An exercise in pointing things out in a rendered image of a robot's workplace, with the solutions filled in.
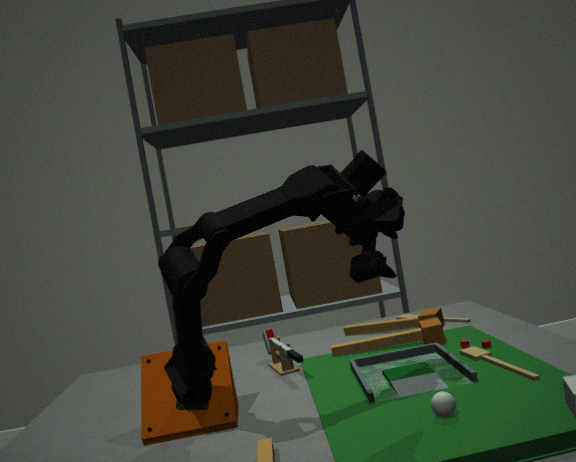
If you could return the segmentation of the green putting mat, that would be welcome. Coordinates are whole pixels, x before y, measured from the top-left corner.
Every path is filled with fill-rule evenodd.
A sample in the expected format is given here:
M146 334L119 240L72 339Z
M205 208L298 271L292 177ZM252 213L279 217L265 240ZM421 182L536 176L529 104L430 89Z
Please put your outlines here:
M477 371L478 382L369 403L350 360L425 345L423 340L301 362L335 462L422 462L576 426L563 377L572 376L468 325L444 330L451 354ZM459 354L460 341L540 376L531 380ZM489 340L491 348L482 348ZM431 399L451 394L456 409L437 416Z

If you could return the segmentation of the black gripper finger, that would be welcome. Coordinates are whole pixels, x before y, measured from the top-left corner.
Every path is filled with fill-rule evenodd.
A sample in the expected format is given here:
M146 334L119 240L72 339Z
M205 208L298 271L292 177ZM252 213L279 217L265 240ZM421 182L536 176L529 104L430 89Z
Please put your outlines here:
M379 230L378 230L379 231ZM398 234L396 231L379 231L382 234L392 238L392 239L397 239L398 238Z
M385 256L384 258L385 258L385 272L383 273L382 276L379 277L396 278L397 277L396 273L386 264L387 256Z

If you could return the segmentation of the red putter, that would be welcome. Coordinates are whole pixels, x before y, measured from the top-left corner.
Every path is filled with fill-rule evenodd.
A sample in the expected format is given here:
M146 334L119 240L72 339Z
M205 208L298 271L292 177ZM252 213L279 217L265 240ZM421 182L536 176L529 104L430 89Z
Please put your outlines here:
M264 340L268 355L271 355L270 345L269 345L268 339L272 339L273 347L275 347L277 350L279 350L278 345L281 345L283 354L285 354L286 356L288 356L292 360L295 360L298 363L304 361L302 355L298 354L294 350L290 349L286 345L284 345L281 342L279 342L278 340L276 340L272 330L264 331L262 336L263 336L263 340Z

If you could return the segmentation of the grey ball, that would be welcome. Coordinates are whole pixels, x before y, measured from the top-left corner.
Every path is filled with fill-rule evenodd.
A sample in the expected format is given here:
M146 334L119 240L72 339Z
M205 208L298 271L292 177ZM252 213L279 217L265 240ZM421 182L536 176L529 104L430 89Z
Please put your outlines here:
M454 413L456 401L451 394L438 392L431 399L431 408L437 416L447 417Z

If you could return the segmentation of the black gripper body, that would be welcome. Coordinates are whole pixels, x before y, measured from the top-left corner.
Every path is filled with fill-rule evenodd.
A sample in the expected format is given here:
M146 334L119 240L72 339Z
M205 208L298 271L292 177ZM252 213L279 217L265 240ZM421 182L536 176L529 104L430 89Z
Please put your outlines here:
M376 202L378 197L382 197L383 190L374 190L357 200L357 211L354 217L343 226L336 226L335 233L347 235L349 244L362 245L362 254L352 257L350 277L357 283L361 283L379 276L385 272L385 258L380 251L376 251L377 234L369 234L362 220L362 213L366 214L367 207L364 204L365 198Z

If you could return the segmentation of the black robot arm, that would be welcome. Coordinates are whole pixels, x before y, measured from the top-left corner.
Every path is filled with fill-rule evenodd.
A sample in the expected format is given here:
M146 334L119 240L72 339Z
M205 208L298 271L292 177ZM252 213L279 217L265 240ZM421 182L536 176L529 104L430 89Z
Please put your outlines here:
M322 214L335 226L343 226L357 211L352 197L364 197L386 173L363 150L341 173L332 165L310 165L291 174L277 189L203 214L174 238L159 267L171 293L178 336L164 367L177 398L176 409L206 410L212 397L215 356L202 336L200 300L230 241L291 216L314 222ZM362 220L369 234L403 228L403 197L392 187L384 188L376 202L365 198L364 204L367 211ZM206 244L198 262L190 248L202 238Z

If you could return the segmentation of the wooden mallet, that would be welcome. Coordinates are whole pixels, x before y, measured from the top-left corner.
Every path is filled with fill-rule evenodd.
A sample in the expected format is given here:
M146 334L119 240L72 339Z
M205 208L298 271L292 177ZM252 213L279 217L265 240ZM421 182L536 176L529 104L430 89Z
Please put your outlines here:
M434 309L423 310L423 312L416 318L351 325L344 328L345 336L362 335L370 333L395 331L397 329L420 327L419 320L438 317L444 326L444 318L441 307Z
M446 344L444 330L438 317L419 320L420 328L390 333L385 336L370 338L331 347L333 357L372 350L402 343L423 340L425 345L431 343Z
M275 462L272 438L257 441L257 462Z

